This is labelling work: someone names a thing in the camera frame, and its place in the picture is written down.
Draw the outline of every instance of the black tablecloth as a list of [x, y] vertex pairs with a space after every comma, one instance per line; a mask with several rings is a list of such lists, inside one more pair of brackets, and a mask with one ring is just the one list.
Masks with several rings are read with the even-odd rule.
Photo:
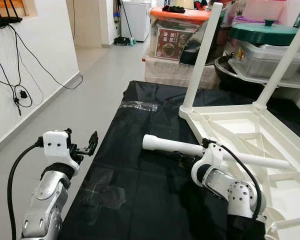
[[[142, 150], [145, 134], [197, 144], [186, 121], [178, 117], [185, 93], [184, 87], [130, 82], [122, 99], [126, 105], [112, 120], [60, 239], [226, 239], [227, 203], [192, 183], [170, 157]], [[252, 102], [231, 92], [201, 89], [194, 106]], [[300, 110], [292, 101], [271, 99], [268, 109], [300, 137]]]

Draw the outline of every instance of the lid handle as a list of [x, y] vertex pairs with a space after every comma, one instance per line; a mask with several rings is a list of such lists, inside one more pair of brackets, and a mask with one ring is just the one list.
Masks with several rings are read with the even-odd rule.
[[271, 25], [272, 25], [275, 21], [277, 21], [277, 20], [274, 20], [274, 19], [265, 19], [264, 21], [265, 21], [265, 25], [266, 25], [266, 26], [271, 27]]

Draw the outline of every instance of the orange lid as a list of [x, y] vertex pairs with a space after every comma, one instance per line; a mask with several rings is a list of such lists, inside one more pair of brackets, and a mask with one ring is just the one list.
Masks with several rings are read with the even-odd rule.
[[162, 11], [162, 7], [153, 7], [150, 11], [150, 15], [156, 17], [166, 17], [174, 19], [185, 19], [190, 21], [201, 21], [204, 22], [209, 19], [211, 11], [198, 11], [192, 9], [185, 9], [185, 13], [176, 13]]

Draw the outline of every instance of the white refrigerator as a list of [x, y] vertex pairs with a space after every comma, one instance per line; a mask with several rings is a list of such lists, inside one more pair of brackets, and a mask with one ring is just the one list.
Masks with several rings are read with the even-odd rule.
[[151, 1], [124, 0], [121, 6], [121, 36], [130, 38], [127, 20], [133, 38], [136, 41], [144, 42], [150, 33], [150, 8]]

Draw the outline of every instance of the pot lid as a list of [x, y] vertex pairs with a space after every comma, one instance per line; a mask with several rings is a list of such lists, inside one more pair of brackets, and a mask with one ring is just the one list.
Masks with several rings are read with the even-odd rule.
[[288, 46], [298, 28], [273, 24], [275, 20], [265, 19], [264, 23], [239, 23], [232, 26], [230, 37], [252, 44]]

